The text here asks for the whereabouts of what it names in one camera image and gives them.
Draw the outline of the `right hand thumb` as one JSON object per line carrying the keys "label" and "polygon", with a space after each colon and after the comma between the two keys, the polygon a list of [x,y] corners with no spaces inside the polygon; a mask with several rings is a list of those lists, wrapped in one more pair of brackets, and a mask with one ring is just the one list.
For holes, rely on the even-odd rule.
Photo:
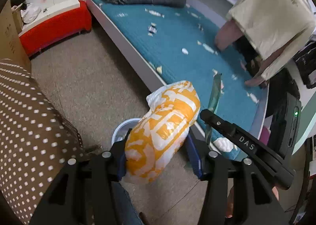
{"label": "right hand thumb", "polygon": [[[278,188],[277,187],[273,187],[272,188],[272,192],[275,196],[275,198],[279,201],[279,192],[278,192]],[[242,201],[237,201],[235,200],[235,190],[234,190],[234,186],[231,187],[228,197],[227,197],[227,209],[226,209],[226,218],[232,218],[233,214],[234,214],[234,204],[246,204],[246,210],[247,210],[247,197],[243,198]]]}

